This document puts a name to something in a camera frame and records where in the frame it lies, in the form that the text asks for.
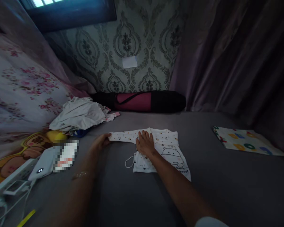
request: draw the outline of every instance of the printed baby shirt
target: printed baby shirt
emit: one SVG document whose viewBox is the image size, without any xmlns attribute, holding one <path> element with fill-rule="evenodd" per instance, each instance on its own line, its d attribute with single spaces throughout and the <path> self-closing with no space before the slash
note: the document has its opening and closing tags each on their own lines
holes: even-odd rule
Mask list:
<svg viewBox="0 0 284 227">
<path fill-rule="evenodd" d="M 159 130 L 152 128 L 124 132 L 111 132 L 109 140 L 136 144 L 136 138 L 139 138 L 138 132 L 142 132 L 142 130 L 147 131 L 149 134 L 152 133 L 155 149 L 158 151 L 158 153 L 179 172 L 181 172 L 189 181 L 191 181 L 190 171 L 187 166 L 186 159 L 179 148 L 178 132 L 172 132 L 168 129 Z M 140 154 L 138 150 L 136 150 L 136 153 L 132 157 L 133 172 L 156 172 L 156 169 L 151 161 L 145 155 Z"/>
</svg>

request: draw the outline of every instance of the power strip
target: power strip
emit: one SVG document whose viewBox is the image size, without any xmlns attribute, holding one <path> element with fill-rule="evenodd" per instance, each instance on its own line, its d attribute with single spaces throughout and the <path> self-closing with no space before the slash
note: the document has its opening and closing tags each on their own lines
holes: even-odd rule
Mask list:
<svg viewBox="0 0 284 227">
<path fill-rule="evenodd" d="M 0 197 L 3 192 L 16 180 L 25 180 L 27 176 L 34 169 L 38 159 L 29 159 L 23 165 L 21 165 L 15 172 L 9 175 L 4 181 L 0 183 Z"/>
</svg>

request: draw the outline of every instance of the black and pink bag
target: black and pink bag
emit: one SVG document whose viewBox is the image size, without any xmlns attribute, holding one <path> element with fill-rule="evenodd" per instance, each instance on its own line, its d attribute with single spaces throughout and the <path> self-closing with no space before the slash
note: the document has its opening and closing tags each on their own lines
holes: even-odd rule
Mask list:
<svg viewBox="0 0 284 227">
<path fill-rule="evenodd" d="M 186 99 L 175 91 L 148 91 L 138 93 L 104 93 L 91 95 L 94 102 L 111 110 L 174 113 L 182 111 Z"/>
</svg>

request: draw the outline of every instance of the person's left hand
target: person's left hand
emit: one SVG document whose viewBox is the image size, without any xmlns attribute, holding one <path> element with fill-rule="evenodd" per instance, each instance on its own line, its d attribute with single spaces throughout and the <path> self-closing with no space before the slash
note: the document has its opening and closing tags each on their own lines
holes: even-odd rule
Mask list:
<svg viewBox="0 0 284 227">
<path fill-rule="evenodd" d="M 103 148 L 105 148 L 108 144 L 110 144 L 110 141 L 108 140 L 108 137 L 111 136 L 111 133 L 105 133 L 102 134 L 100 136 L 98 136 L 92 146 L 91 146 L 91 150 L 93 151 L 101 151 L 103 150 Z"/>
</svg>

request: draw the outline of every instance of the pile of clothes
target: pile of clothes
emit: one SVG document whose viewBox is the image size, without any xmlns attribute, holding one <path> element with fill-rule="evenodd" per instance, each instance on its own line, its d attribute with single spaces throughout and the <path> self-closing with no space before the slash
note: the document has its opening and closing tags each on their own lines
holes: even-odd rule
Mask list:
<svg viewBox="0 0 284 227">
<path fill-rule="evenodd" d="M 73 135 L 77 130 L 87 130 L 120 115 L 118 112 L 109 114 L 109 108 L 92 100 L 90 97 L 72 98 L 63 105 L 63 111 L 50 124 L 50 129 Z"/>
</svg>

